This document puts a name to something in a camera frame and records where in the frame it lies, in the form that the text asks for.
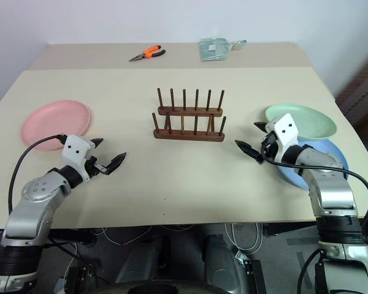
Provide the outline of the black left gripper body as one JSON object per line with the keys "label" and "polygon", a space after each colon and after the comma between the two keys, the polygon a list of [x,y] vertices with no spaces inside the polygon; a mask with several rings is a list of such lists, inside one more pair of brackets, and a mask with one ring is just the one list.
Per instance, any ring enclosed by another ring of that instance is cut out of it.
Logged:
{"label": "black left gripper body", "polygon": [[89,178],[93,178],[99,173],[102,173],[105,175],[107,172],[107,168],[97,163],[97,158],[94,156],[91,156],[88,160],[86,160],[85,170]]}

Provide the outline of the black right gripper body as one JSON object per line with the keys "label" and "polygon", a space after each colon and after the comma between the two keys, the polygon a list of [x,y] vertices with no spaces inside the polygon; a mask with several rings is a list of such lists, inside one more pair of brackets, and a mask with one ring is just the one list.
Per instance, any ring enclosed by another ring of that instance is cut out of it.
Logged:
{"label": "black right gripper body", "polygon": [[278,137],[274,131],[269,132],[261,142],[261,155],[267,160],[275,160],[278,153]]}

